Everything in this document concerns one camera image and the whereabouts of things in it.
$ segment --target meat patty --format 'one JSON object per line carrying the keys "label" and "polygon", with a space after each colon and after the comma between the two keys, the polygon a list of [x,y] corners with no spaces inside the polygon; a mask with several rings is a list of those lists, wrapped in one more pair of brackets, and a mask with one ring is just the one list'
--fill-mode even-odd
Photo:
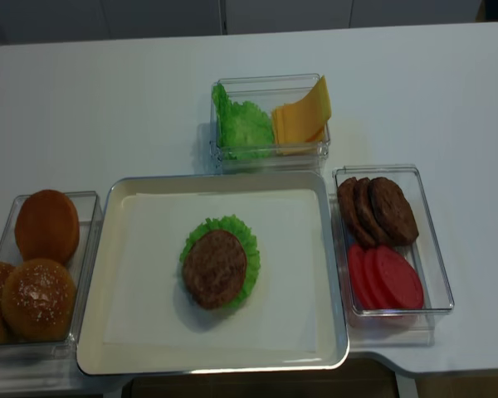
{"label": "meat patty", "polygon": [[375,247],[376,241],[374,238],[362,227],[356,215],[354,206],[354,185],[356,178],[351,177],[341,182],[338,187],[338,203],[339,212],[343,217],[345,225],[349,228],[350,233],[356,241],[365,249]]}
{"label": "meat patty", "polygon": [[197,304],[215,309],[242,291],[246,271],[247,257],[238,238],[214,230],[193,244],[184,260],[183,281]]}
{"label": "meat patty", "polygon": [[379,245],[392,246],[393,242],[374,218],[369,198],[369,179],[361,178],[354,185],[354,204],[360,224],[369,232]]}
{"label": "meat patty", "polygon": [[402,189],[386,177],[369,183],[369,197],[376,221],[395,245],[411,245],[418,237],[417,223]]}

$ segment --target table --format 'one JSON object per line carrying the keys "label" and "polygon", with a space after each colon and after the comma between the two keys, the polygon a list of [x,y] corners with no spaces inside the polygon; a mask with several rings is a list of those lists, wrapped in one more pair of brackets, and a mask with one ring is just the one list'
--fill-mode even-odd
{"label": "table", "polygon": [[408,375],[498,369],[498,23],[1,47],[0,235],[19,194],[210,172],[215,80],[313,72],[334,111],[325,178],[415,163],[456,303],[432,347],[352,354]]}

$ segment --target yellow cheese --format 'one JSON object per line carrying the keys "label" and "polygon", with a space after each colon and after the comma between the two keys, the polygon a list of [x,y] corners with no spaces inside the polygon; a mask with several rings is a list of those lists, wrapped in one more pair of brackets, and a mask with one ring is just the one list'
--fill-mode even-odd
{"label": "yellow cheese", "polygon": [[310,92],[294,104],[282,105],[272,112],[277,143],[306,143],[323,138],[330,119],[330,97],[323,76]]}

